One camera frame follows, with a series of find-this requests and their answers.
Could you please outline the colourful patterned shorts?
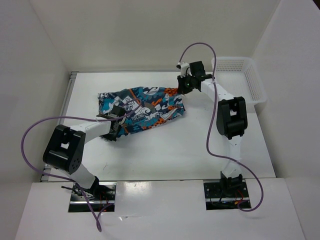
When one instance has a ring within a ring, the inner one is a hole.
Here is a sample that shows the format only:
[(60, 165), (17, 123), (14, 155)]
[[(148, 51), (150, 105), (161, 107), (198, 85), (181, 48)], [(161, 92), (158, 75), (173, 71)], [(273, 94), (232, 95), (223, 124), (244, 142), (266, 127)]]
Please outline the colourful patterned shorts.
[(112, 105), (125, 109), (126, 121), (118, 138), (139, 133), (183, 116), (185, 106), (177, 88), (139, 86), (116, 92), (98, 94), (98, 108), (108, 110)]

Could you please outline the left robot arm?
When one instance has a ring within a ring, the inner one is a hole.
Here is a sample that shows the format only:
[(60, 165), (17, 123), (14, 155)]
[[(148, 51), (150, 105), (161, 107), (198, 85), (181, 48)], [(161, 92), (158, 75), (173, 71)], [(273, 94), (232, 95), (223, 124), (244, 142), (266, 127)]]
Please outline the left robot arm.
[(113, 106), (110, 112), (98, 114), (98, 120), (87, 121), (68, 127), (58, 125), (49, 140), (43, 154), (43, 161), (66, 174), (74, 181), (72, 191), (89, 200), (107, 200), (113, 197), (113, 191), (99, 183), (97, 176), (89, 172), (82, 164), (85, 144), (101, 137), (115, 141), (125, 122), (126, 111), (123, 107)]

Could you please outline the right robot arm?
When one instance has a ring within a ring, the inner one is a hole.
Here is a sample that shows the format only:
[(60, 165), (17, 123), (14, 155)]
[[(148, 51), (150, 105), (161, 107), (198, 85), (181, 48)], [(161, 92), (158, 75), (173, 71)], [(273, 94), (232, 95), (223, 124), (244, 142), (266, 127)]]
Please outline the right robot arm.
[[(243, 176), (239, 162), (241, 160), (241, 141), (248, 127), (246, 101), (225, 90), (212, 74), (205, 72), (201, 61), (192, 63), (179, 62), (177, 77), (178, 93), (188, 94), (194, 89), (206, 94), (214, 103), (212, 118), (206, 138), (206, 149), (211, 156), (226, 159), (220, 171), (219, 191), (225, 197), (232, 196), (242, 186)], [(223, 138), (226, 155), (210, 151), (210, 136), (213, 123)]]

